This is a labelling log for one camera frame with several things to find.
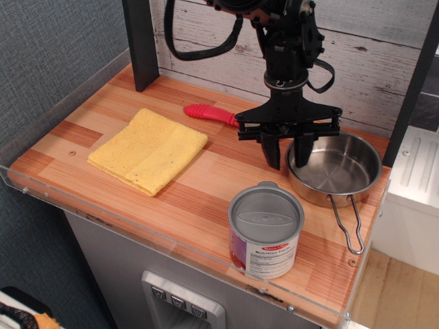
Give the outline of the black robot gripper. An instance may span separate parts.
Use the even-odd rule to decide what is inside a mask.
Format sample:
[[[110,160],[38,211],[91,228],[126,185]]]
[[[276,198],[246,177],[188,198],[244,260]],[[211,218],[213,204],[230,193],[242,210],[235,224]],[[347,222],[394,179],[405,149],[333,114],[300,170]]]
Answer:
[[[235,115],[241,141],[260,141],[267,164],[279,170],[281,151],[279,138],[295,138],[295,165],[304,167],[309,161],[315,139],[340,134],[342,110],[335,106],[306,100],[302,90],[271,90],[263,105]]]

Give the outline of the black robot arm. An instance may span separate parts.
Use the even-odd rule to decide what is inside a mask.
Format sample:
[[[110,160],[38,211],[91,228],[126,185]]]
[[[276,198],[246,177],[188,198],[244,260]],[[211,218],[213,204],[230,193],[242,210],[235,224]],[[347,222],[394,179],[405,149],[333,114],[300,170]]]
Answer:
[[[303,87],[311,85],[309,70],[313,66],[335,73],[318,58],[324,52],[324,36],[316,25],[315,2],[207,1],[207,5],[248,19],[266,63],[264,82],[270,98],[236,115],[239,140],[256,140],[268,165],[279,169],[279,141],[294,138],[296,164],[305,166],[319,137],[339,135],[342,114],[340,108],[313,103],[302,95]]]

